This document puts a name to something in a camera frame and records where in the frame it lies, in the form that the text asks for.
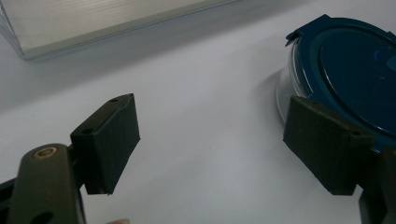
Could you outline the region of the round container with blue lid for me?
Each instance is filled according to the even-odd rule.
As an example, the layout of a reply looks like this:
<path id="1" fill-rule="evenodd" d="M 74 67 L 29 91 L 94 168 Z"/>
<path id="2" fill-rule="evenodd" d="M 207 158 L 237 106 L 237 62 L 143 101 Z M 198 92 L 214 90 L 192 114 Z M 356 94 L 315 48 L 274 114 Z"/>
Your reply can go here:
<path id="1" fill-rule="evenodd" d="M 370 23 L 322 15 L 286 36 L 288 63 L 276 86 L 280 117 L 290 97 L 319 102 L 396 147 L 396 35 Z"/>

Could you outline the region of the white wire storage rack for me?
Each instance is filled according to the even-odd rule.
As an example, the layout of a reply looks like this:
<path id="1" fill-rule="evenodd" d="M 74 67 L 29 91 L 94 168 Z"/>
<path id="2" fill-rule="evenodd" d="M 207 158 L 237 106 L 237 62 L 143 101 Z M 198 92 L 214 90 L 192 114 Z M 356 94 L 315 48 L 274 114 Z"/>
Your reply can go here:
<path id="1" fill-rule="evenodd" d="M 235 0 L 0 0 L 0 33 L 24 59 Z"/>

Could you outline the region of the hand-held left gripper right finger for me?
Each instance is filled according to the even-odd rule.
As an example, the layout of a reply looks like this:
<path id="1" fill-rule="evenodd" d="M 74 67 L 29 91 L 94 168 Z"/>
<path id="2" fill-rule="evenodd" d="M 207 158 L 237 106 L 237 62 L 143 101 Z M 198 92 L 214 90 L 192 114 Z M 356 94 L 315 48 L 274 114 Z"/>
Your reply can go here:
<path id="1" fill-rule="evenodd" d="M 374 137 L 318 102 L 292 96 L 283 141 L 333 195 L 351 195 Z"/>

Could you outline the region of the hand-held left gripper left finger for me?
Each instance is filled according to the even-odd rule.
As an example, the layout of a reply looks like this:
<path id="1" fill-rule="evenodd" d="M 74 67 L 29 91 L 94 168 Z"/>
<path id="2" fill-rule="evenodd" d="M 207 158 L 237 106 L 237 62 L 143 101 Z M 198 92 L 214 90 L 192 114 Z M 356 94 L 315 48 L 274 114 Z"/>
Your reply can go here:
<path id="1" fill-rule="evenodd" d="M 112 194 L 140 140 L 134 95 L 107 101 L 70 137 L 87 193 Z"/>

